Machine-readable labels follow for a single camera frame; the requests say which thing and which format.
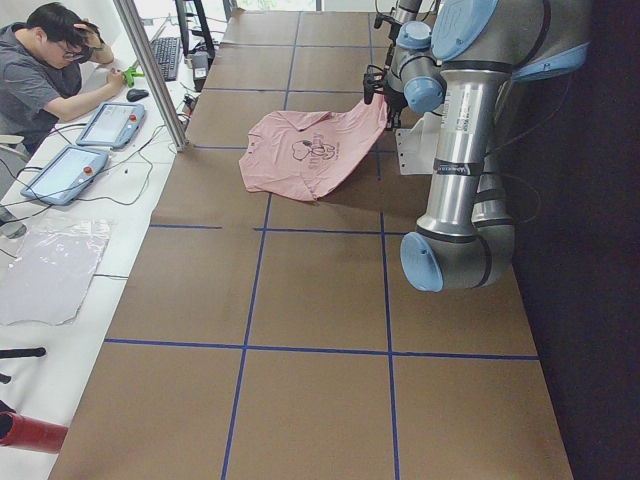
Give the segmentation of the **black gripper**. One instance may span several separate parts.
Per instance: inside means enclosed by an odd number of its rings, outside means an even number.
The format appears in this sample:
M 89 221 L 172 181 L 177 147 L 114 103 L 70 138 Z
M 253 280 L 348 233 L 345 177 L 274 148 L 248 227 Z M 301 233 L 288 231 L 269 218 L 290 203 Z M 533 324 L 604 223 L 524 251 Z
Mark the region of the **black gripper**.
M 373 102 L 375 95 L 381 95 L 388 101 L 387 93 L 387 69 L 373 64 L 369 64 L 363 74 L 363 101 L 366 105 Z

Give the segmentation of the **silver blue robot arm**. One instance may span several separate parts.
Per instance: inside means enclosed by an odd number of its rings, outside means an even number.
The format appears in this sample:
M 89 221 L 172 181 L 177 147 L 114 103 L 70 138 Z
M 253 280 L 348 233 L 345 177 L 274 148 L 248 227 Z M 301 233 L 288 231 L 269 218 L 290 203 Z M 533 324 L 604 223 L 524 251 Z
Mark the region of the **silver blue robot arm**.
M 376 81 L 394 117 L 408 108 L 416 114 L 438 109 L 444 102 L 445 81 L 432 48 L 432 24 L 420 19 L 420 1 L 398 1 L 388 13 L 378 12 L 374 27 L 389 26 L 390 46 Z
M 382 95 L 387 126 L 404 109 L 441 118 L 425 213 L 401 243 L 409 283 L 421 291 L 480 288 L 508 269 L 515 227 L 495 159 L 497 107 L 516 82 L 580 68 L 587 56 L 588 1 L 439 1 L 422 14 L 399 1 L 383 66 L 369 66 L 364 99 Z

